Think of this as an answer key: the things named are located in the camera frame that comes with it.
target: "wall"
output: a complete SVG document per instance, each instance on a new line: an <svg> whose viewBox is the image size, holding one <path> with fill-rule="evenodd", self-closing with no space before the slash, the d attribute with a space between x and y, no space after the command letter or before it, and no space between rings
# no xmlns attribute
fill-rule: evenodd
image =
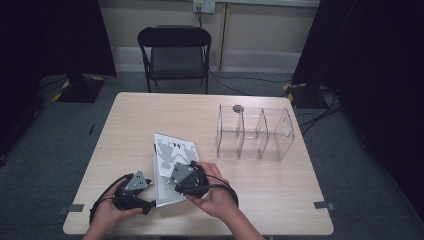
<svg viewBox="0 0 424 240"><path fill-rule="evenodd" d="M294 72L316 12L305 6L216 3L202 14L212 35L211 67L223 71ZM199 25L192 1L100 0L117 71L143 71L138 32L151 25Z"/></svg>

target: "clear acrylic organizer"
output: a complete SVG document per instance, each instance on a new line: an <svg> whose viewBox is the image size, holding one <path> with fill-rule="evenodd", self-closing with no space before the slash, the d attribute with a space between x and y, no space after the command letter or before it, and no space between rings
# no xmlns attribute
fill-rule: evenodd
<svg viewBox="0 0 424 240"><path fill-rule="evenodd" d="M286 108L219 106L218 158L282 160L293 140Z"/></svg>

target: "human hand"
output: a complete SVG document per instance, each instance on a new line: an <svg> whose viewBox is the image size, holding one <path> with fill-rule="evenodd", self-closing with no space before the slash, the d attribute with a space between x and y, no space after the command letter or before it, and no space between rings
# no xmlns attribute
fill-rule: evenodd
<svg viewBox="0 0 424 240"><path fill-rule="evenodd" d="M83 239L101 239L122 220L135 216L143 212L141 208L130 210L119 210L112 202L113 195L118 187L125 181L122 179L116 183L102 198L97 207L91 226Z"/></svg>
<svg viewBox="0 0 424 240"><path fill-rule="evenodd" d="M203 168L208 177L209 184L222 184L223 183L215 178L221 179L223 182L230 184L228 180L224 179L218 169L213 163L200 162L197 163ZM231 217L234 211L238 211L238 207L233 200L231 194L223 188L211 188L209 189L206 197L199 199L194 196L186 195L187 199L193 202L200 209L205 211L212 217L225 220L227 217Z"/></svg>

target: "white paper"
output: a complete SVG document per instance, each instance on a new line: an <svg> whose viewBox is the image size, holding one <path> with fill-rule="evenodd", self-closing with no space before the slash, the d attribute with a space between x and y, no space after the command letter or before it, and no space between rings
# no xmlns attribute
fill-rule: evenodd
<svg viewBox="0 0 424 240"><path fill-rule="evenodd" d="M156 155L153 157L156 206L161 207L186 200L168 183L176 162L190 164L199 161L194 143L155 133Z"/></svg>
<svg viewBox="0 0 424 240"><path fill-rule="evenodd" d="M176 162L188 165L199 161L192 142L155 133L155 146L160 176L171 177Z"/></svg>

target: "black stand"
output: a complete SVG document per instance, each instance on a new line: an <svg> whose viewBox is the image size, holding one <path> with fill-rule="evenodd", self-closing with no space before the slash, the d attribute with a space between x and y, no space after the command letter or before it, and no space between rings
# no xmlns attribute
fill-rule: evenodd
<svg viewBox="0 0 424 240"><path fill-rule="evenodd" d="M307 85L290 85L284 88L293 108L327 109L328 105L318 90Z"/></svg>
<svg viewBox="0 0 424 240"><path fill-rule="evenodd" d="M101 77L84 77L82 74L67 74L68 81L56 94L57 102L94 103L105 82Z"/></svg>

